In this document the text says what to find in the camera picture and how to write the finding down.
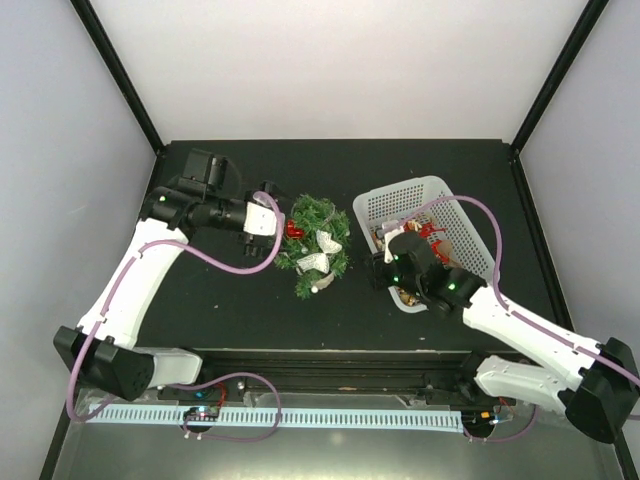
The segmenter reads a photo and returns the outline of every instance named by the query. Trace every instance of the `wire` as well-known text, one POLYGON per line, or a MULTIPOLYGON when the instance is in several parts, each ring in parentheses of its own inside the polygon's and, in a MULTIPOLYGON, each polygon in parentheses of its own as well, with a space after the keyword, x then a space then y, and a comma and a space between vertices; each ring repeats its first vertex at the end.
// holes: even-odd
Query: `wire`
POLYGON ((222 408, 224 402, 227 400, 227 387, 224 386, 224 383, 216 383, 214 387, 219 388, 220 391, 220 400, 218 400, 217 407, 222 408))
POLYGON ((567 340, 563 336, 558 335, 555 332, 552 332, 551 330, 549 330, 548 328, 543 327, 542 325, 538 325, 536 322, 534 322, 533 320, 531 320, 531 319, 527 318, 526 316, 522 315, 520 312, 510 311, 509 310, 509 304, 504 300, 504 298, 502 298, 502 293, 500 292, 500 288, 499 288, 499 285, 498 285, 498 283, 500 281, 500 265, 502 263, 502 233, 500 232, 500 226, 498 225, 498 220, 496 219, 496 216, 489 209, 489 207, 487 207, 481 201, 476 200, 473 197, 467 197, 465 195, 448 195, 448 196, 445 196, 445 197, 440 197, 440 198, 437 198, 435 200, 432 200, 430 202, 425 203, 424 205, 422 205, 420 208, 418 208, 416 211, 414 211, 408 217, 404 218, 403 220, 398 221, 395 225, 390 225, 390 226, 386 227, 385 229, 383 229, 383 232, 387 233, 387 232, 389 232, 391 230, 394 230, 396 228, 404 227, 404 225, 409 220, 411 220, 412 218, 415 218, 417 215, 420 215, 421 213, 423 213, 426 210, 430 209, 432 206, 437 205, 439 203, 443 203, 443 202, 449 202, 451 200, 461 200, 463 202, 471 203, 471 204, 477 206, 478 208, 480 208, 480 210, 482 210, 487 215, 487 217, 489 217, 489 221, 491 222, 491 225, 493 226, 493 230, 495 231, 495 235, 496 235, 496 264, 495 264, 495 267, 493 269, 493 285, 492 285, 493 286, 493 292, 495 294, 495 297, 496 297, 496 300, 498 301, 498 303, 507 312, 511 313, 511 315, 513 315, 515 318, 517 318, 518 320, 521 320, 522 322, 524 322, 525 324, 529 325, 533 329, 538 330, 539 332, 544 333, 545 335, 553 338, 554 340, 560 342, 561 344, 571 348, 571 350, 579 352, 579 353, 582 353, 584 355, 587 355, 588 357, 592 358, 593 360, 595 360, 597 362, 600 362, 601 364, 609 367, 610 369, 612 369, 616 373, 619 373, 620 375, 625 377, 631 383, 635 384, 638 388, 640 388, 640 378, 636 377, 634 374, 632 374, 631 372, 629 372, 625 368, 621 367, 620 365, 614 363, 613 361, 611 361, 611 360, 609 360, 607 358, 604 358, 599 353, 592 352, 591 350, 588 350, 588 349, 586 349, 586 348, 584 348, 582 346, 575 345, 573 342, 571 342, 570 340, 567 340))
POLYGON ((498 399, 500 400, 500 403, 502 405, 504 405, 505 407, 507 407, 511 411, 513 416, 515 417, 516 416, 516 411, 513 409, 513 407, 511 405, 509 405, 504 398, 498 397, 498 399))
MULTIPOLYGON (((239 437, 229 437, 227 435, 199 434, 202 438, 208 438, 211 440, 225 440, 227 442, 255 443, 270 437, 277 430, 278 425, 280 424, 280 421, 282 419, 282 401, 280 399, 280 394, 278 393, 278 390, 276 390, 276 387, 274 387, 269 380, 267 380, 266 378, 260 375, 257 375, 255 373, 249 373, 249 372, 238 372, 238 373, 230 373, 228 375, 223 375, 222 377, 219 377, 219 378, 214 378, 213 380, 205 382, 201 385, 174 384, 169 386, 172 388, 177 388, 178 390, 186 390, 186 391, 201 390, 204 388, 209 388, 210 386, 215 385, 217 383, 226 382, 227 380, 231 380, 232 378, 238 378, 238 377, 249 377, 255 380, 259 380, 260 382, 264 383, 269 388, 269 390, 273 392, 273 395, 276 397, 276 405, 278 407, 278 412, 276 413, 276 419, 273 422, 273 425, 271 426, 271 428, 269 428, 269 430, 267 430, 262 435, 258 435, 257 437, 239 438, 239 437)), ((182 429, 186 431, 186 420, 185 420, 185 423, 183 423, 182 425, 182 429)))
MULTIPOLYGON (((201 252, 200 250, 197 250, 189 245, 184 245, 180 242, 176 242, 173 240, 155 240, 153 242, 149 242, 145 245, 143 245, 140 250, 138 250, 138 252, 140 253, 140 258, 142 258, 142 254, 148 250, 149 248, 158 246, 158 245, 171 245, 174 247, 178 247, 181 248, 183 250, 185 250, 186 252, 195 255, 196 257, 204 260, 205 262, 207 262, 210 265, 213 265, 216 268, 219 268, 220 270, 223 270, 225 272, 228 273, 234 273, 236 275, 251 275, 254 273, 258 273, 262 270, 264 270, 265 268, 267 268, 267 266, 273 261, 273 259, 276 257, 276 255, 278 254, 278 251, 280 250, 280 244, 282 243, 282 235, 283 235, 283 230, 284 230, 284 216, 282 215, 282 213, 280 213, 280 210, 278 209, 278 204, 276 203, 276 201, 271 198, 271 196, 269 196, 267 193, 265 192, 256 192, 253 195, 253 198, 259 201, 264 201, 266 202, 271 209, 273 210, 273 212, 275 213, 276 216, 276 239, 275 242, 273 244, 273 248, 271 249, 271 253, 269 253, 269 255, 267 256, 267 258, 264 259, 264 261, 258 265, 256 265, 255 267, 249 267, 249 268, 237 268, 237 267, 232 267, 230 265, 224 264, 212 257, 210 257, 209 255, 206 255, 205 253, 201 252)), ((84 362, 84 359, 87 355, 87 352, 89 351, 89 347, 91 346, 91 342, 93 342, 93 339, 95 338, 96 334, 98 333, 98 329, 100 328, 100 326, 107 321, 106 318, 106 314, 109 311, 109 307, 111 306, 111 302, 113 301, 113 298, 116 295, 116 292, 118 291, 118 288, 120 287, 120 285, 122 284, 122 281, 124 280, 125 276, 127 275, 127 273, 129 272, 129 270, 131 269, 131 267, 133 266, 133 264, 136 262, 137 257, 131 257, 127 263, 124 265, 124 267, 122 268, 122 270, 120 271, 120 273, 118 274, 116 280, 113 283, 113 286, 111 287, 111 290, 109 290, 109 293, 107 294, 107 298, 105 299, 104 305, 102 306, 102 309, 100 310, 100 316, 104 317, 104 320, 98 320, 94 325, 93 328, 91 329, 91 331, 89 332, 89 334, 87 335, 87 337, 85 338, 84 342, 82 343, 82 346, 80 347, 80 351, 78 352, 78 356, 76 357, 76 360, 73 364, 73 367, 71 368, 71 375, 69 377, 69 384, 67 385, 67 398, 65 401, 65 409, 67 411, 67 415, 69 416, 69 418, 74 421, 74 422, 86 422, 87 420, 92 419, 93 417, 95 417, 96 415, 98 415, 102 410, 105 409, 105 407, 107 407, 107 405, 109 405, 111 402, 113 402, 113 400, 115 399, 115 396, 113 395, 108 395, 101 403, 100 405, 98 405, 98 408, 96 408, 93 412, 91 412, 88 415, 78 415, 75 411, 75 406, 74 406, 74 396, 75 396, 75 389, 76 389, 76 384, 78 382, 78 377, 80 375, 80 369, 82 368, 82 363, 84 362)))
POLYGON ((481 419, 481 420, 473 420, 468 419, 468 418, 462 418, 462 427, 463 429, 465 427, 469 427, 472 429, 478 428, 478 427, 488 427, 488 426, 494 426, 495 425, 495 420, 492 418, 488 418, 488 419, 481 419))
POLYGON ((511 442, 513 440, 518 440, 519 438, 522 438, 527 433, 529 433, 529 431, 533 428, 533 426, 535 425, 536 421, 538 420, 538 415, 540 415, 540 409, 538 408, 537 405, 534 405, 534 407, 533 407, 533 415, 531 415, 531 420, 529 420, 529 423, 527 423, 527 426, 524 427, 522 430, 520 430, 518 433, 514 433, 513 435, 509 435, 508 437, 504 437, 504 438, 480 438, 480 437, 474 437, 473 435, 471 435, 469 433, 469 430, 467 430, 467 427, 465 427, 463 425, 462 428, 463 428, 463 431, 464 431, 464 434, 466 435, 466 437, 472 442, 474 440, 477 440, 477 441, 483 442, 483 443, 507 443, 507 442, 511 442))

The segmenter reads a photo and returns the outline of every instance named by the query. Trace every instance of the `christmas wreath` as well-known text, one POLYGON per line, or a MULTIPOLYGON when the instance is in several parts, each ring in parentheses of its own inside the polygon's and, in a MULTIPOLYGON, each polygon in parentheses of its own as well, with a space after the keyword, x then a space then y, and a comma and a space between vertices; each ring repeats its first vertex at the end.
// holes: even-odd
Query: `christmas wreath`
POLYGON ((302 195, 293 204, 275 264, 295 269, 296 295, 309 298, 344 275, 349 265, 348 241, 347 214, 326 198, 302 195))

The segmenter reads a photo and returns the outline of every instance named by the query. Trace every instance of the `red ornament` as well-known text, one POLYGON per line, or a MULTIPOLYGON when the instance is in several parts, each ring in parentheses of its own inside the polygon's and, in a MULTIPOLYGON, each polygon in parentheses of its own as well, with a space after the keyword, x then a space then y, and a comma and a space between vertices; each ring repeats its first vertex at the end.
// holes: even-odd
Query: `red ornament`
MULTIPOLYGON (((404 224, 404 231, 405 232, 413 232, 413 231, 415 231, 413 228, 411 228, 411 225, 409 225, 409 223, 410 222, 407 222, 407 223, 404 224)), ((418 231, 418 234, 422 238, 427 238, 432 233, 435 233, 435 232, 446 232, 446 231, 447 231, 446 228, 436 228, 433 223, 428 222, 428 223, 425 223, 424 225, 422 225, 422 227, 418 231)))
POLYGON ((286 235, 289 238, 293 238, 293 239, 299 240, 302 237, 304 237, 304 230, 302 230, 300 228, 296 228, 295 224, 293 223, 293 220, 289 219, 289 220, 287 220, 286 235))

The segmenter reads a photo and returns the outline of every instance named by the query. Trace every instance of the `red decoration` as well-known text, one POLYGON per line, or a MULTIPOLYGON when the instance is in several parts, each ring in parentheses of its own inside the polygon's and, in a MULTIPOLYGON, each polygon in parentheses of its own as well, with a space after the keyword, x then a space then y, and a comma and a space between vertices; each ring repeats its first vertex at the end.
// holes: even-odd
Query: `red decoration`
POLYGON ((446 228, 436 228, 433 226, 433 223, 429 222, 426 225, 423 225, 420 229, 420 236, 422 238, 427 238, 429 235, 435 232, 446 232, 446 228))
POLYGON ((446 265, 447 263, 449 263, 449 257, 446 257, 445 255, 441 254, 441 253, 438 251, 438 246, 439 246, 441 243, 442 243, 442 240, 438 240, 438 241, 436 241, 436 242, 433 242, 433 243, 431 244, 431 250, 433 250, 434 255, 435 255, 435 256, 436 256, 436 257, 437 257, 437 258, 438 258, 442 263, 444 263, 444 264, 446 265))
POLYGON ((302 237, 304 237, 304 230, 300 228, 296 228, 295 224, 293 223, 293 220, 289 219, 287 220, 286 235, 289 238, 299 240, 302 237))

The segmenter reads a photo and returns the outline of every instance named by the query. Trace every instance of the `black panel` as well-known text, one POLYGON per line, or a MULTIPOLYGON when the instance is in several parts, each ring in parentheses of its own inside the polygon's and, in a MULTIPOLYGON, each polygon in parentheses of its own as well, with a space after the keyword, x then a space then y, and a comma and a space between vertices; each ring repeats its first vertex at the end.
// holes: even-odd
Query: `black panel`
POLYGON ((556 90, 558 90, 562 80, 564 80, 565 75, 571 68, 578 53, 580 53, 584 42, 587 41, 591 30, 598 22, 602 11, 608 3, 609 0, 589 0, 587 2, 569 38, 567 38, 564 47, 562 47, 560 55, 558 55, 556 62, 553 64, 547 79, 544 81, 540 92, 538 92, 538 96, 522 122, 516 137, 513 139, 513 142, 511 142, 514 151, 517 153, 522 151, 527 140, 529 140, 529 137, 538 125, 549 103, 551 103, 551 99, 555 95, 556 90))
MULTIPOLYGON (((295 297, 292 271, 269 268, 250 277, 215 270, 182 254, 167 274, 140 331, 140 345, 194 348, 341 350, 504 350, 497 340, 427 312, 405 314, 387 292, 369 286, 368 254, 355 222, 353 199, 408 178, 437 175, 454 193, 476 197, 495 212, 503 229, 504 293, 552 318, 516 184, 508 146, 498 140, 292 140, 173 142, 158 184, 182 172, 192 148, 228 156, 245 188, 274 180, 292 196, 326 196, 352 220, 350 268, 310 300, 295 297)), ((237 188, 229 178, 225 188, 237 188)), ((490 251, 493 230, 484 214, 465 207, 490 251)), ((194 246, 233 265, 252 265, 231 234, 202 230, 194 246)))
POLYGON ((118 85, 122 96, 131 109, 131 113, 136 117, 140 128, 147 137, 149 145, 151 145, 151 148, 153 148, 156 154, 160 154, 164 150, 164 144, 160 139, 160 135, 158 135, 156 127, 153 125, 147 110, 144 108, 142 100, 129 79, 129 75, 124 69, 118 53, 113 48, 107 32, 102 27, 102 23, 93 9, 91 2, 89 0, 71 0, 71 4, 76 9, 78 17, 80 17, 84 27, 87 29, 87 33, 98 49, 102 60, 118 85))

